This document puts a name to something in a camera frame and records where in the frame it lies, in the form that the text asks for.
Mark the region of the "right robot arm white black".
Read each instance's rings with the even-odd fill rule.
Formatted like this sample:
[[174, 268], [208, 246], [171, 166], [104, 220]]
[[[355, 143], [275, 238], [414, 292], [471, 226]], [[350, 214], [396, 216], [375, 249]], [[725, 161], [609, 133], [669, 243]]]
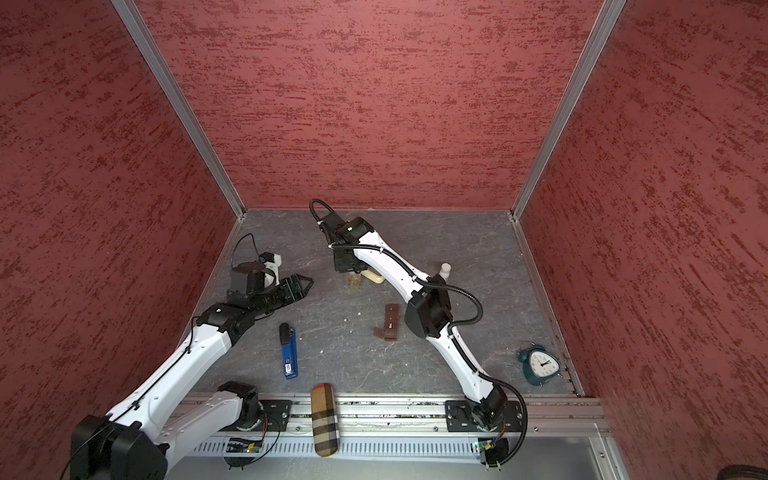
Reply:
[[361, 273], [372, 269], [395, 287], [406, 303], [404, 320], [417, 337], [427, 340], [438, 351], [461, 386], [474, 423], [493, 431], [501, 423], [507, 395], [479, 365], [457, 327], [449, 295], [461, 294], [476, 308], [467, 321], [474, 324], [483, 317], [479, 300], [468, 291], [449, 285], [439, 274], [428, 275], [415, 268], [383, 240], [363, 218], [343, 220], [330, 213], [316, 223], [333, 251], [336, 271]]

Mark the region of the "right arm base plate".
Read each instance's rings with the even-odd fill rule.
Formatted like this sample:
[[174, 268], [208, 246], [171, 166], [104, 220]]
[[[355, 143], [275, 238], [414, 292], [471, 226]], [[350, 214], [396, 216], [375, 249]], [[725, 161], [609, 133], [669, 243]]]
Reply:
[[482, 426], [479, 416], [472, 413], [467, 400], [447, 400], [444, 402], [447, 430], [451, 433], [467, 432], [506, 432], [520, 433], [526, 419], [518, 401], [508, 401], [502, 414], [494, 423]]

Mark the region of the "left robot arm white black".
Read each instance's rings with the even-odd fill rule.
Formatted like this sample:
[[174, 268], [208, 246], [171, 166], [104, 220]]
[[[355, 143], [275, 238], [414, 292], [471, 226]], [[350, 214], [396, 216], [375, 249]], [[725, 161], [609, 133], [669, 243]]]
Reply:
[[218, 303], [194, 318], [186, 339], [149, 378], [103, 416], [74, 429], [60, 476], [69, 479], [163, 479], [187, 454], [225, 427], [265, 437], [281, 430], [256, 387], [228, 381], [202, 405], [172, 415], [198, 380], [257, 321], [304, 299], [314, 282], [292, 274], [242, 304]]

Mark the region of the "clear amber pill bottle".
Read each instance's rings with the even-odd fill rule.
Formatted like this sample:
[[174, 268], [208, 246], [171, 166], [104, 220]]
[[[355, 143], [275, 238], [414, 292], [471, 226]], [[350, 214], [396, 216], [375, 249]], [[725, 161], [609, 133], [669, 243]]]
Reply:
[[350, 290], [361, 290], [363, 285], [363, 276], [361, 274], [349, 273], [347, 275], [346, 283]]

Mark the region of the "brown weekly pill organizer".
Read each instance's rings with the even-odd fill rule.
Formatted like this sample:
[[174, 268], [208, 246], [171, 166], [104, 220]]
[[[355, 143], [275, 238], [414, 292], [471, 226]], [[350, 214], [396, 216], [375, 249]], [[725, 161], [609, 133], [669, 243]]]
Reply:
[[399, 313], [400, 306], [398, 304], [387, 304], [385, 306], [384, 325], [382, 327], [375, 327], [373, 329], [374, 336], [388, 342], [396, 341]]

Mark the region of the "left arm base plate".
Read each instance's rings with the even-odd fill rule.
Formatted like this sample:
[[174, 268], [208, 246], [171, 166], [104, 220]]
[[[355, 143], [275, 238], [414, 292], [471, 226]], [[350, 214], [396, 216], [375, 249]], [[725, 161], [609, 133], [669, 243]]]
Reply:
[[290, 400], [246, 402], [240, 416], [229, 429], [241, 432], [283, 432], [287, 428], [292, 406]]

